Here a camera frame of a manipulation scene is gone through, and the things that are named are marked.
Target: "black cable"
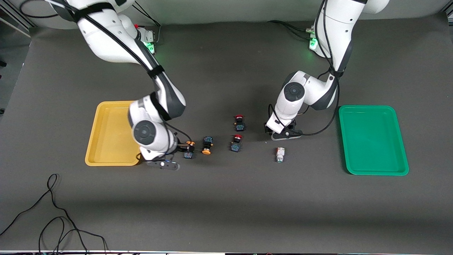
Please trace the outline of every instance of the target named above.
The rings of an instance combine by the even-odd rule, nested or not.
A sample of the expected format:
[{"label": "black cable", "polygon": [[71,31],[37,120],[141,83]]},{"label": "black cable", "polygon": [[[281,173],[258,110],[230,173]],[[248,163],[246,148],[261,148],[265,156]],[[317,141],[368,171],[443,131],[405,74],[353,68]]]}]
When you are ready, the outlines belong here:
[{"label": "black cable", "polygon": [[286,23],[286,22],[281,21],[281,20],[269,20],[268,22],[282,24],[284,26],[290,27],[290,28],[292,28],[294,30],[297,30],[297,31],[302,31],[302,32],[306,31],[305,29],[295,27],[295,26],[291,25],[290,23]]},{"label": "black cable", "polygon": [[[62,223],[62,230],[61,230],[61,234],[60,234],[60,238],[58,240],[61,240],[62,236],[63,236],[63,233],[64,233],[64,221],[63,221],[63,216],[57,216],[53,219],[51,219],[47,224],[46,226],[43,228],[43,230],[41,230],[41,233],[39,234],[39,238],[38,238],[38,254],[41,254],[41,239],[43,237],[43,234],[44,234],[44,231],[47,229],[47,227],[54,221],[54,220],[60,220],[61,223]],[[58,249],[60,247],[60,244],[58,243],[57,244],[57,253],[58,253]]]},{"label": "black cable", "polygon": [[305,37],[305,36],[301,36],[299,35],[298,33],[296,33],[293,29],[297,30],[297,31],[305,31],[304,29],[300,29],[300,28],[297,28],[291,24],[288,24],[286,22],[283,22],[283,21],[280,21],[280,20],[270,20],[268,22],[271,22],[271,23],[278,23],[278,24],[282,24],[286,29],[288,29],[289,32],[291,32],[292,34],[294,34],[295,36],[299,37],[299,38],[302,38],[302,39],[307,39],[307,40],[311,40],[310,37]]},{"label": "black cable", "polygon": [[159,22],[157,22],[155,19],[153,19],[153,18],[151,17],[151,15],[149,15],[148,12],[147,12],[145,9],[143,9],[143,7],[140,5],[139,2],[137,2],[137,1],[135,1],[135,2],[136,2],[137,5],[140,7],[140,9],[142,9],[142,11],[144,11],[144,12],[146,13],[146,15],[147,15],[147,16],[148,16],[148,17],[149,17],[156,25],[158,25],[159,27],[161,26]]},{"label": "black cable", "polygon": [[[50,196],[51,196],[51,198],[52,198],[52,204],[53,204],[53,206],[54,206],[55,208],[64,211],[64,214],[66,215],[67,219],[71,222],[72,226],[73,226],[75,229],[79,230],[79,229],[77,228],[76,224],[74,223],[74,221],[73,221],[73,220],[71,219],[71,217],[69,216],[67,210],[64,209],[64,208],[61,208],[61,207],[58,207],[58,206],[57,206],[57,203],[55,202],[55,198],[53,197],[52,188],[49,186],[49,181],[50,181],[50,179],[52,178],[52,176],[55,176],[55,180],[53,181],[53,184],[52,184],[52,187],[53,187],[53,186],[55,185],[55,183],[57,182],[58,175],[57,175],[57,174],[52,174],[52,175],[49,177],[49,179],[47,180],[47,188],[48,188],[48,190],[50,191]],[[81,242],[83,248],[84,248],[85,250],[88,250],[87,247],[85,246],[85,243],[83,243],[82,236],[80,235],[80,232],[79,232],[79,231],[77,231],[77,234],[79,235],[79,239],[80,239],[80,242]]]},{"label": "black cable", "polygon": [[327,35],[327,28],[326,28],[326,13],[327,13],[327,0],[323,0],[325,1],[325,4],[324,4],[324,14],[323,14],[323,21],[324,21],[324,35],[326,36],[326,42],[327,42],[327,46],[329,48],[329,53],[330,53],[330,67],[332,68],[332,71],[335,71],[335,68],[333,66],[333,54],[332,54],[332,48],[330,48],[330,41],[329,41],[329,36]]},{"label": "black cable", "polygon": [[151,15],[149,15],[148,12],[146,12],[146,10],[143,9],[143,7],[140,5],[139,2],[136,1],[135,3],[140,7],[140,9],[143,10],[143,12],[140,11],[140,10],[139,10],[137,7],[135,7],[134,5],[132,5],[132,7],[134,7],[134,8],[135,8],[137,11],[139,11],[141,14],[143,14],[143,15],[145,15],[146,17],[148,17],[149,19],[151,19],[151,20],[152,20],[156,25],[158,25],[159,27],[161,26],[159,22],[157,22],[155,19],[153,19],[153,17],[151,17]]},{"label": "black cable", "polygon": [[47,19],[47,18],[53,18],[53,17],[58,16],[58,14],[52,14],[52,15],[47,15],[47,16],[35,16],[35,15],[29,15],[29,14],[24,13],[24,11],[22,10],[24,8],[24,5],[26,5],[29,2],[33,2],[33,1],[41,1],[41,0],[25,0],[25,1],[23,1],[19,5],[19,12],[26,17],[35,18],[35,19]]},{"label": "black cable", "polygon": [[308,108],[310,108],[309,105],[307,105],[307,108],[305,109],[305,111],[303,111],[303,112],[301,112],[301,113],[298,113],[296,116],[305,114],[305,113],[308,111]]},{"label": "black cable", "polygon": [[85,230],[80,230],[80,229],[71,229],[71,230],[68,230],[68,232],[66,232],[66,234],[63,236],[63,238],[61,238],[61,239],[58,240],[57,246],[60,245],[60,244],[64,241],[64,239],[66,238],[66,236],[67,236],[69,233],[73,232],[73,231],[82,232],[82,233],[85,233],[85,234],[88,234],[88,235],[100,237],[100,238],[102,239],[102,244],[103,244],[103,246],[104,246],[104,253],[107,254],[108,246],[107,246],[107,242],[106,242],[106,240],[105,240],[105,238],[104,238],[103,236],[101,236],[101,235],[96,235],[96,234],[90,233],[90,232],[85,231]]},{"label": "black cable", "polygon": [[[323,8],[325,8],[325,6],[327,5],[327,2],[326,0],[323,0],[322,3],[321,3],[321,6],[319,7],[319,10],[318,10],[318,14],[316,15],[316,20],[315,20],[315,25],[314,25],[314,33],[315,33],[315,37],[316,39],[319,39],[319,36],[318,36],[318,20],[319,20],[319,16],[321,14],[321,10]],[[324,9],[324,35],[326,36],[326,41],[328,42],[328,38],[327,38],[327,30],[326,30],[326,22],[325,22],[325,15],[326,15],[326,10]],[[330,49],[330,44],[328,43],[328,46],[329,46],[329,53],[330,53],[330,58],[327,57],[326,53],[324,52],[323,48],[321,45],[319,45],[319,48],[321,49],[321,52],[323,53],[324,57],[326,58],[327,62],[329,63],[329,67],[334,70],[333,68],[333,58],[332,58],[332,51]]]},{"label": "black cable", "polygon": [[319,79],[319,78],[321,78],[321,76],[323,76],[323,75],[327,74],[327,73],[328,73],[329,71],[330,71],[330,70],[328,69],[328,70],[327,70],[327,71],[325,71],[324,73],[322,73],[322,74],[318,75],[318,79]]},{"label": "black cable", "polygon": [[[43,195],[41,195],[41,197],[36,201],[36,203],[34,203],[29,209],[20,212],[20,213],[13,219],[13,221],[6,227],[6,229],[3,230],[3,232],[0,234],[0,236],[3,235],[3,234],[4,234],[4,233],[5,233],[5,232],[6,232],[6,231],[7,231],[7,230],[15,223],[15,221],[17,220],[17,218],[18,218],[22,213],[25,213],[25,212],[27,212],[27,211],[33,209],[33,208],[34,208],[34,207],[42,200],[42,198],[43,198],[44,196],[46,196],[48,193],[50,193],[51,198],[52,198],[52,204],[53,204],[53,206],[54,206],[55,208],[57,208],[57,209],[60,209],[60,210],[64,211],[66,217],[64,217],[64,216],[57,216],[57,217],[51,219],[51,220],[46,224],[46,226],[41,230],[41,233],[40,233],[39,239],[38,239],[38,250],[39,250],[39,254],[41,254],[41,240],[42,240],[42,237],[43,237],[43,234],[44,234],[45,230],[47,229],[47,227],[48,227],[52,222],[54,222],[54,221],[57,220],[57,219],[59,219],[59,220],[61,221],[61,223],[62,223],[62,232],[61,232],[60,237],[59,237],[59,239],[58,239],[58,244],[57,244],[57,246],[56,246],[55,249],[54,249],[54,250],[57,251],[57,252],[56,252],[57,254],[58,254],[58,250],[59,250],[59,247],[60,247],[61,242],[62,242],[62,241],[64,240],[64,238],[65,238],[70,232],[72,232],[72,231],[76,231],[76,232],[78,233],[78,235],[79,235],[79,240],[80,240],[80,242],[81,242],[81,244],[82,244],[82,246],[83,246],[83,248],[85,249],[86,252],[88,252],[88,249],[87,249],[85,243],[83,242],[83,239],[82,239],[82,236],[80,235],[80,232],[86,233],[86,234],[89,234],[89,235],[92,235],[92,236],[100,237],[100,238],[102,239],[102,242],[103,242],[103,245],[104,245],[104,251],[105,251],[105,253],[106,253],[106,251],[107,251],[107,249],[108,249],[108,246],[107,246],[107,242],[106,242],[106,240],[105,240],[105,238],[104,238],[103,236],[97,235],[97,234],[93,234],[93,233],[90,233],[90,232],[85,231],[85,230],[78,229],[78,228],[76,227],[74,221],[73,221],[73,220],[71,219],[71,217],[69,216],[67,210],[64,209],[64,208],[61,208],[61,207],[57,206],[57,203],[55,202],[55,197],[53,196],[53,188],[55,187],[55,184],[57,183],[57,180],[58,180],[58,174],[52,174],[52,175],[50,175],[49,178],[48,178],[48,180],[47,180],[47,191],[46,191]],[[64,220],[67,220],[67,221],[71,222],[72,226],[74,227],[74,229],[69,230],[65,235],[63,235],[64,229],[65,229]]]},{"label": "black cable", "polygon": [[0,233],[0,236],[2,236],[2,235],[3,235],[3,234],[4,234],[4,233],[5,233],[5,232],[6,232],[6,231],[7,231],[7,230],[15,223],[15,222],[16,222],[17,218],[19,218],[19,216],[20,216],[21,214],[23,214],[23,213],[25,213],[25,212],[28,212],[29,210],[31,210],[31,209],[33,209],[35,206],[37,206],[37,205],[39,204],[39,202],[42,200],[42,198],[50,192],[50,189],[48,189],[48,190],[47,190],[47,191],[46,191],[46,192],[38,199],[38,201],[36,201],[36,203],[34,203],[29,209],[20,212],[20,213],[14,218],[14,220],[13,220],[13,221],[5,228],[5,230],[3,230],[2,233]]},{"label": "black cable", "polygon": [[190,136],[189,136],[188,134],[186,134],[186,133],[184,133],[183,131],[181,131],[181,130],[175,128],[175,127],[173,127],[173,126],[170,125],[170,124],[168,124],[165,120],[164,120],[164,123],[165,123],[167,126],[171,127],[172,129],[174,129],[174,130],[180,132],[181,134],[185,135],[185,136],[187,137],[187,139],[189,139],[189,141],[192,142],[192,139],[190,138]]}]

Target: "gray mat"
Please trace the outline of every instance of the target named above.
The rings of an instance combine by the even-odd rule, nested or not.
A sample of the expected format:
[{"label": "gray mat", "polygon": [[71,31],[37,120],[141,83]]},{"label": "gray mat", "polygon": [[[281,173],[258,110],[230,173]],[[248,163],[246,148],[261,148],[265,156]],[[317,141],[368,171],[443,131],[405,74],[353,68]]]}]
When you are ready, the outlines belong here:
[{"label": "gray mat", "polygon": [[[299,23],[304,27],[310,23]],[[152,91],[140,66],[98,59],[78,30],[37,29],[0,126],[0,228],[34,203],[51,173],[57,203],[111,250],[274,253],[453,253],[453,47],[445,14],[361,20],[341,79],[340,104],[383,104],[398,115],[410,172],[353,176],[339,126],[273,142],[263,133],[267,104],[284,78],[328,67],[284,27],[269,23],[162,28],[156,57],[187,100],[171,124],[213,154],[182,160],[178,172],[84,163],[96,106]],[[317,131],[333,109],[298,118]],[[228,151],[233,116],[248,129]],[[274,148],[286,148],[285,163]],[[3,250],[37,249],[44,225],[61,214],[47,197],[0,238]],[[45,233],[55,246],[60,226]],[[91,250],[101,241],[86,237]],[[81,250],[73,235],[65,247]]]}]

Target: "electrical component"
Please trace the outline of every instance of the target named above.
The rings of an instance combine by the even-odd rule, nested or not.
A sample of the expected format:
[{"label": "electrical component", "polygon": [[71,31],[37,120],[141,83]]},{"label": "electrical component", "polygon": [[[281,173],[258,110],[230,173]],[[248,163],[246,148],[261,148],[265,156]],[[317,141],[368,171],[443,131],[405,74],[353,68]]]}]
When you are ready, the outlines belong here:
[{"label": "electrical component", "polygon": [[278,163],[283,162],[283,156],[284,156],[284,148],[278,147],[277,148],[277,162]]},{"label": "electrical component", "polygon": [[193,159],[193,154],[195,152],[195,143],[191,141],[187,141],[186,143],[186,146],[181,146],[184,152],[184,158]]},{"label": "electrical component", "polygon": [[244,131],[246,129],[246,124],[244,123],[244,116],[236,115],[234,117],[234,119],[235,119],[234,125],[235,125],[236,132]]},{"label": "electrical component", "polygon": [[145,46],[148,48],[149,52],[151,52],[151,54],[155,54],[155,48],[154,48],[154,43],[145,43]]},{"label": "electrical component", "polygon": [[306,32],[306,33],[310,33],[310,34],[314,34],[313,26],[312,26],[311,28],[306,28],[306,29],[305,29],[305,32]]},{"label": "electrical component", "polygon": [[312,38],[310,40],[310,49],[316,51],[317,47],[318,47],[318,40],[316,38]]},{"label": "electrical component", "polygon": [[213,141],[212,137],[203,138],[203,149],[201,150],[201,153],[203,153],[205,155],[211,154],[211,147],[214,146],[212,141]]},{"label": "electrical component", "polygon": [[239,152],[242,146],[242,135],[234,135],[233,141],[231,142],[231,151],[232,152]]}]

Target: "green led light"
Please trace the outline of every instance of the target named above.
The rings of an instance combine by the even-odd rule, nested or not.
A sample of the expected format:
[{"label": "green led light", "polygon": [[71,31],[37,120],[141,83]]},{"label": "green led light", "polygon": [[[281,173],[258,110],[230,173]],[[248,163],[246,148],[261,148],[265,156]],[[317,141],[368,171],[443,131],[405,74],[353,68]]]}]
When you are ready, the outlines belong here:
[{"label": "green led light", "polygon": [[312,38],[310,40],[310,49],[315,50],[317,45],[318,45],[318,40],[316,40],[316,38]]},{"label": "green led light", "polygon": [[151,54],[154,54],[154,44],[153,43],[143,42],[143,44],[145,44],[145,46],[148,48],[148,50],[151,52]]}]

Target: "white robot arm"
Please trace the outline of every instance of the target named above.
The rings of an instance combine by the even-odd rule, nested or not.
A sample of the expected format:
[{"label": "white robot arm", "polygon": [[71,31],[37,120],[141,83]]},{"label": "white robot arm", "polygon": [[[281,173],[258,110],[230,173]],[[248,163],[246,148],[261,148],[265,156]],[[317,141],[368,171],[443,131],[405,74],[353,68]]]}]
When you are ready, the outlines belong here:
[{"label": "white robot arm", "polygon": [[[129,107],[132,136],[140,145],[142,156],[147,161],[173,152],[178,140],[165,126],[164,121],[179,117],[186,107],[184,96],[173,85],[164,69],[145,46],[152,41],[152,32],[136,28],[131,20],[117,12],[131,6],[134,0],[66,0],[65,4],[78,9],[75,13],[59,7],[52,0],[54,9],[65,19],[77,23],[90,49],[99,58],[108,62],[141,64],[154,82],[155,92],[134,101]],[[123,42],[138,60],[110,36],[84,17],[88,15]]]},{"label": "white robot arm", "polygon": [[324,110],[332,104],[337,93],[337,81],[351,56],[351,34],[356,21],[368,4],[371,5],[367,11],[373,13],[382,10],[387,3],[388,0],[368,0],[368,3],[367,0],[323,0],[315,21],[316,37],[321,49],[315,51],[323,52],[327,59],[331,58],[330,52],[332,53],[329,76],[327,81],[323,82],[298,71],[286,78],[275,104],[275,112],[266,123],[266,126],[275,132],[272,139],[301,136],[289,132],[281,133],[293,122],[303,103],[315,110]]}]

